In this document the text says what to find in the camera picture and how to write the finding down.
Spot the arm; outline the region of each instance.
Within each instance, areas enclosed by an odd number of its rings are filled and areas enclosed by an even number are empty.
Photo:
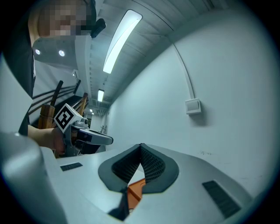
[[[59,154],[64,152],[62,133],[58,128],[37,129],[28,125],[28,137],[37,142],[39,146],[56,150]]]

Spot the white cable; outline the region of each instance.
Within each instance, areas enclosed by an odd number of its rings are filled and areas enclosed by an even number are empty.
[[[178,57],[178,59],[180,61],[180,64],[181,64],[181,66],[182,66],[182,68],[184,70],[185,78],[187,80],[187,85],[188,85],[188,89],[189,89],[189,96],[191,97],[191,99],[194,99],[195,97],[194,97],[194,93],[193,93],[193,87],[192,87],[191,80],[189,78],[189,74],[188,74],[187,68],[186,68],[186,66],[185,66],[185,64],[184,64],[184,62],[182,60],[182,57],[181,57],[179,51],[177,50],[175,44],[169,39],[169,37],[167,37],[167,39],[172,44],[172,46],[173,46],[173,48],[174,48],[174,50],[176,52],[176,55],[177,55],[177,57]]]

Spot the electrical outlet box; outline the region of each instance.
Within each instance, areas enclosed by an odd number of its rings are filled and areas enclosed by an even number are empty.
[[[186,114],[200,114],[201,113],[201,106],[200,106],[200,99],[195,98],[191,100],[187,100],[185,102]]]

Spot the fluorescent light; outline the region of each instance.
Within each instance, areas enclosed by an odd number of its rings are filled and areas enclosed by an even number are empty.
[[[103,71],[111,73],[117,57],[132,30],[140,22],[142,16],[133,10],[128,10],[122,18],[109,46]]]
[[[97,100],[98,100],[99,102],[102,102],[102,100],[103,100],[103,95],[104,95],[104,90],[102,90],[102,89],[98,90],[98,98],[97,98]]]
[[[62,51],[62,50],[60,50],[58,53],[59,53],[59,55],[62,56],[62,57],[64,57],[64,55],[65,55],[64,51]]]

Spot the black vent slot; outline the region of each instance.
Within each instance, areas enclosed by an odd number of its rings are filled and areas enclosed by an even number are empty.
[[[81,163],[72,163],[72,164],[61,166],[60,168],[62,169],[62,171],[66,171],[66,170],[78,168],[80,166],[83,166],[83,165]]]
[[[215,181],[205,182],[202,185],[225,218],[240,210],[238,204]]]

